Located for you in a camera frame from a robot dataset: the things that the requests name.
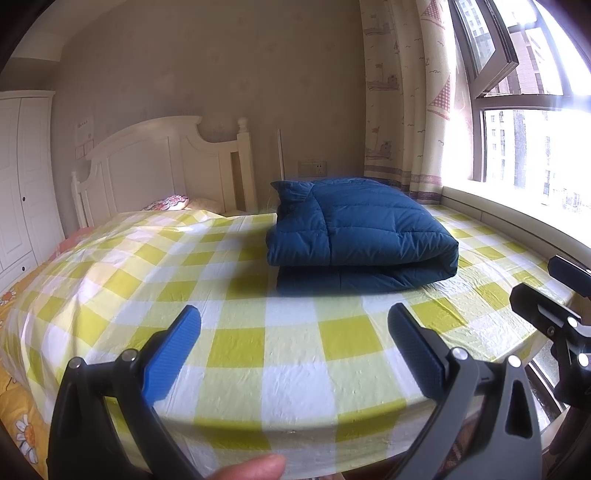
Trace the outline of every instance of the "white headboard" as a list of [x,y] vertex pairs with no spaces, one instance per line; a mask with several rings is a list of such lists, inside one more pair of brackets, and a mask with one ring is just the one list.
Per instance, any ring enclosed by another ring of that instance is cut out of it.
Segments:
[[80,227],[98,226],[117,213],[141,210],[172,194],[208,198],[224,211],[256,212],[251,137],[246,118],[236,140],[206,142],[200,116],[168,116],[124,128],[86,155],[90,174],[72,195]]

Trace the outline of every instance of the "ceiling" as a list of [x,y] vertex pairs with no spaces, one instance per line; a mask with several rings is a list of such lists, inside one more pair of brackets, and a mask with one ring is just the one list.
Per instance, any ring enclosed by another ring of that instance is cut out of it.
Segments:
[[102,14],[126,0],[55,0],[22,38],[15,58],[60,61],[64,45]]

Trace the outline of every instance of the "blue comforter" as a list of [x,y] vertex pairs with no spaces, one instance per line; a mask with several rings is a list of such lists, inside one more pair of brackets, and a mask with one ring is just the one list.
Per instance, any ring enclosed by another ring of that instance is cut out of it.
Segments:
[[367,179],[278,181],[267,260],[285,294],[423,286],[457,271],[458,244],[422,206]]

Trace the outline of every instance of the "metal screw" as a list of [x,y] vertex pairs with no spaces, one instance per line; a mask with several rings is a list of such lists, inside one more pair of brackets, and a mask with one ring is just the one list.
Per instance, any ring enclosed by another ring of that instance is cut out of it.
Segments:
[[133,348],[128,348],[121,354],[121,359],[124,362],[133,362],[138,356],[138,351]]
[[468,352],[458,346],[452,348],[452,355],[456,360],[466,360],[468,358]]
[[509,362],[509,365],[512,367],[519,368],[521,366],[521,360],[518,356],[509,355],[507,361]]
[[68,367],[70,367],[70,368],[78,368],[81,365],[82,365],[82,358],[80,358],[79,356],[75,356],[74,358],[72,358],[68,362]]
[[577,357],[577,360],[579,360],[581,367],[586,367],[589,365],[589,357],[587,355],[585,355],[584,353],[580,353],[579,356]]

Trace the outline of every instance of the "pillow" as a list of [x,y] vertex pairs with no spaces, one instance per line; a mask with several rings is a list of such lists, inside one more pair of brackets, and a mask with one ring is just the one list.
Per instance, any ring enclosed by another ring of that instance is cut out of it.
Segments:
[[171,195],[165,199],[150,203],[143,210],[152,210],[163,212],[166,210],[183,210],[189,203],[189,197],[186,195]]
[[222,213],[222,206],[215,200],[193,199],[184,208],[185,210],[207,210],[212,213]]

